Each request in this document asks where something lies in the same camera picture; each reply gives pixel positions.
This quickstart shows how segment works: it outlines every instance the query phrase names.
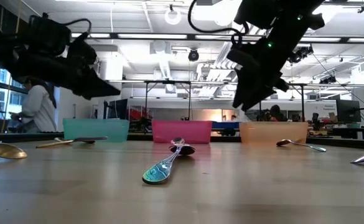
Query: table surface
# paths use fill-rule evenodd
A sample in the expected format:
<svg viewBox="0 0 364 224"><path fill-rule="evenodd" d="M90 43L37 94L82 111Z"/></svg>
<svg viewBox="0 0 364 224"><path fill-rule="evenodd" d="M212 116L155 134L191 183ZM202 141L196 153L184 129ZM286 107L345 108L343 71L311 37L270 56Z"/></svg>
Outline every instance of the table surface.
<svg viewBox="0 0 364 224"><path fill-rule="evenodd" d="M171 180L147 185L144 171L168 144L75 143L0 159L0 223L364 223L364 150L196 145Z"/></svg>

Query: white ceiling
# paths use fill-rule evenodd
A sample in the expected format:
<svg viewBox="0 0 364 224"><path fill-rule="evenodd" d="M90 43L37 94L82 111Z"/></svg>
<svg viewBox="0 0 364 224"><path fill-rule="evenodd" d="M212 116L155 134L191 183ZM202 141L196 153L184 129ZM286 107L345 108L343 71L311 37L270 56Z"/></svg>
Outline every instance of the white ceiling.
<svg viewBox="0 0 364 224"><path fill-rule="evenodd" d="M148 2L148 19L152 24L149 27L147 17L140 4L93 4L86 2L64 2L55 0L23 0L27 5L39 14L48 12L51 19L58 22L69 22L86 17L93 23L92 32L111 32L110 10L113 8L113 32L155 32L155 33L194 33L188 25L187 16L182 13L182 20L177 25L170 25L164 20L167 6L150 6ZM17 14L18 0L0 0L0 3ZM174 8L186 11L186 7ZM22 16L26 19L34 14L28 7L22 5ZM203 29L221 28L214 21L194 21ZM79 23L71 26L74 32L86 30L86 24ZM344 9L338 13L324 28L317 30L313 35L364 35L364 13L357 14L357 8ZM222 49L221 42L189 42L169 41L172 45L198 48L200 61L215 60ZM99 42L90 40L90 44L115 44L119 47L129 65L125 65L125 74L153 73L158 67L156 61L151 60L149 55L150 41L132 40L101 40ZM329 69L347 61L364 56L364 45L339 45L339 44L315 44L314 52L319 55L320 61ZM339 56L349 57L343 63L338 62ZM191 63L187 60L187 54L178 53L170 61L170 69L195 70L197 62ZM293 69L294 75L309 77L324 72L324 68L318 65L315 58L307 58ZM291 70L284 68L285 76L291 76Z"/></svg>

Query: ceiling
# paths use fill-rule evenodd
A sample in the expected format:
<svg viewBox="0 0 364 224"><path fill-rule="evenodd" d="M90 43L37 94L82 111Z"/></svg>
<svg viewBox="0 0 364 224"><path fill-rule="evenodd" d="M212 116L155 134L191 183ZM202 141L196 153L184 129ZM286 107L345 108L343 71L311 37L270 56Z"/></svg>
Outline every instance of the ceiling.
<svg viewBox="0 0 364 224"><path fill-rule="evenodd" d="M190 0L184 1L184 3L174 3L174 9L181 11L182 15L182 19L177 25L170 25L165 21L164 13L169 8L169 1L166 4L161 4L163 0L146 1L145 3L128 1L126 4L87 3L75 0L74 2L56 0L23 1L30 7L21 4L21 15L24 19L35 14L35 12L39 14L48 12L50 18L57 22L69 22L86 17L93 23L92 32L195 33L187 22L186 12ZM0 4L17 14L18 0L0 0ZM324 28L311 32L311 34L364 36L364 12L358 14L357 9L357 7L340 9L339 13L336 13ZM193 22L196 26L207 30L222 28L215 21L193 20ZM87 25L81 22L70 28L73 32L83 32L86 30ZM222 42L172 40L169 42L172 46L196 48L200 54L199 61L189 62L187 59L188 52L174 52L174 56L169 60L171 70L196 71L199 63L216 61L223 47ZM125 58L124 73L127 77L140 73L153 73L154 69L159 68L158 62L153 60L149 54L150 41L148 40L89 40L89 43L117 45ZM346 69L338 71L341 76L349 74L349 68L357 65L349 63L349 61L352 62L364 57L364 45L314 44L313 48L317 59L323 63L326 69L345 65L344 68ZM296 79L299 77L311 78L325 72L317 59L309 57L300 64L293 66L292 69L283 68L282 72L286 78L291 75Z"/></svg>

